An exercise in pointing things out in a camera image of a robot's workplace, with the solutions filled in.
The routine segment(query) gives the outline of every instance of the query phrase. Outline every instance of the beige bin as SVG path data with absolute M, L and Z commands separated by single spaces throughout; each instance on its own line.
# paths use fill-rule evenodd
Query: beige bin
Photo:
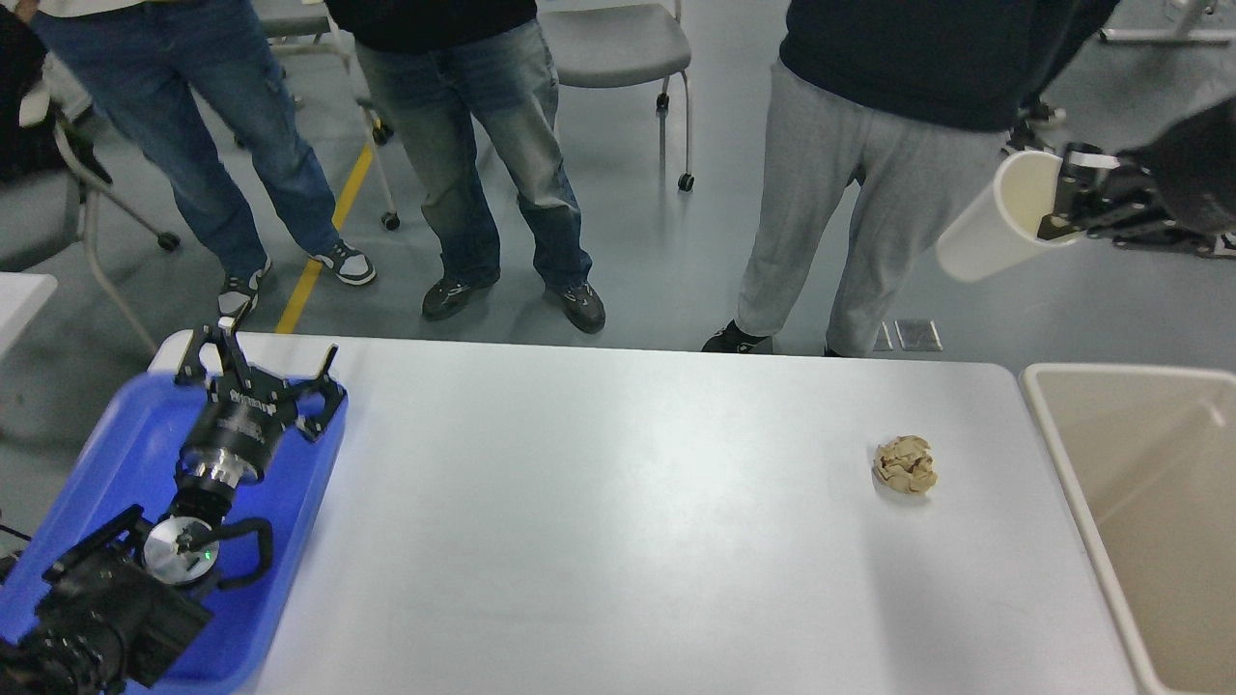
M 1236 376 L 1022 373 L 1142 690 L 1236 693 Z

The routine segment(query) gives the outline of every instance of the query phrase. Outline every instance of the pant leg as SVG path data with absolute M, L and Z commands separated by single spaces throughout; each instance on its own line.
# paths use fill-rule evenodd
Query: pant leg
M 172 37 L 153 4 L 59 19 L 36 15 L 43 43 L 69 67 L 121 135 L 167 174 L 184 221 L 229 275 L 266 262 L 253 215 L 224 169 L 184 78 L 169 64 Z
M 873 115 L 827 333 L 828 346 L 850 357 L 871 351 L 915 258 L 991 181 L 1004 140 L 1004 134 Z
M 734 318 L 743 331 L 772 335 L 785 325 L 853 181 L 869 124 L 866 109 L 772 66 L 760 226 Z
M 308 254 L 339 241 L 335 195 L 297 131 L 295 109 L 250 0 L 154 2 L 169 61 L 248 150 L 292 237 Z
M 580 205 L 554 135 L 557 73 L 535 20 L 450 51 L 451 73 L 518 190 L 535 240 L 533 267 L 555 291 L 587 282 L 592 258 L 580 246 Z
M 425 187 L 420 211 L 442 246 L 442 272 L 468 284 L 497 279 L 498 228 L 476 171 L 472 117 L 441 70 L 442 57 L 357 46 L 373 101 Z

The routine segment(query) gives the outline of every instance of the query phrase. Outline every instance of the sneaker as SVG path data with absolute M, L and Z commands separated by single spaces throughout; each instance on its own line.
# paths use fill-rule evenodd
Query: sneaker
M 1209 256 L 1211 258 L 1236 258 L 1236 232 L 1216 236 Z
M 365 254 L 347 245 L 340 239 L 325 254 L 316 254 L 313 260 L 321 263 L 328 271 L 346 284 L 368 284 L 378 276 Z
M 1052 106 L 1042 99 L 1026 109 L 1026 122 L 1032 127 L 1043 130 L 1059 127 L 1064 124 L 1065 117 L 1068 117 L 1068 114 L 1064 109 Z
M 253 275 L 245 277 L 227 276 L 219 289 L 219 315 L 230 317 L 237 323 L 257 307 L 257 291 L 262 278 L 271 272 L 271 258 Z
M 485 284 L 467 284 L 457 279 L 442 278 L 434 283 L 425 293 L 425 299 L 420 303 L 420 315 L 425 317 L 431 322 L 440 322 L 442 319 L 449 319 L 455 314 L 460 313 L 472 298 L 472 293 L 477 289 L 485 289 L 498 282 L 498 278 L 493 278 Z
M 747 355 L 766 338 L 766 335 L 748 335 L 738 329 L 738 324 L 729 322 L 729 325 L 714 333 L 700 351 Z
M 1041 152 L 1054 153 L 1056 148 L 1047 143 L 1042 137 L 1035 132 L 1035 129 L 1030 127 L 1025 120 L 1017 121 L 1017 125 L 1009 131 L 1009 141 L 1000 151 L 1005 156 L 1010 156 L 1014 152 L 1025 152 L 1026 150 L 1038 150 Z
M 592 286 L 583 283 L 565 292 L 554 292 L 562 303 L 562 313 L 583 333 L 596 333 L 606 326 L 606 305 Z

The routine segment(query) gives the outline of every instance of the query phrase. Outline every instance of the black shoe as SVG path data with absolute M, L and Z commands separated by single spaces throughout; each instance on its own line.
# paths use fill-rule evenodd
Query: black shoe
M 729 325 L 718 330 L 703 344 L 701 352 L 733 352 L 745 355 L 763 343 L 766 335 L 748 335 L 738 330 L 738 324 L 729 322 Z
M 257 307 L 257 291 L 262 287 L 262 278 L 271 272 L 271 258 L 266 258 L 263 265 L 248 277 L 227 276 L 222 288 L 219 289 L 219 315 L 231 317 L 240 323 L 250 312 Z
M 1026 122 L 1037 129 L 1053 129 L 1059 127 L 1064 124 L 1064 119 L 1068 114 L 1064 109 L 1059 106 L 1052 106 L 1047 101 L 1039 99 L 1026 109 Z
M 1027 150 L 1038 150 L 1039 152 L 1056 153 L 1056 148 L 1047 143 L 1042 137 L 1035 132 L 1035 129 L 1030 127 L 1026 121 L 1017 121 L 1017 125 L 1009 132 L 1009 141 L 1005 146 L 1000 148 L 1006 156 L 1014 152 L 1025 152 Z
M 460 309 L 472 298 L 473 292 L 485 289 L 494 282 L 498 282 L 497 277 L 483 284 L 467 284 L 444 277 L 425 293 L 425 299 L 420 303 L 420 315 L 431 322 L 449 319 L 460 313 Z
M 592 286 L 583 283 L 565 292 L 550 291 L 562 303 L 562 313 L 583 333 L 596 333 L 606 326 L 606 305 Z

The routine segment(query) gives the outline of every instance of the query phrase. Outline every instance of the jeans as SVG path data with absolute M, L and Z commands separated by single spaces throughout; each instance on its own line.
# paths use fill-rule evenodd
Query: jeans
M 142 2 L 31 27 L 98 110 L 172 182 L 189 229 L 227 275 L 266 262 L 253 213 L 219 161 L 190 87 L 242 140 L 279 219 L 310 255 L 329 250 L 335 197 L 295 129 L 292 99 L 248 0 Z
M 441 242 L 445 277 L 477 286 L 499 272 L 498 228 L 476 171 L 475 115 L 515 183 L 545 286 L 587 282 L 592 258 L 580 247 L 580 205 L 554 135 L 557 74 L 535 20 L 417 56 L 357 46 L 357 58 L 425 187 L 420 209 Z

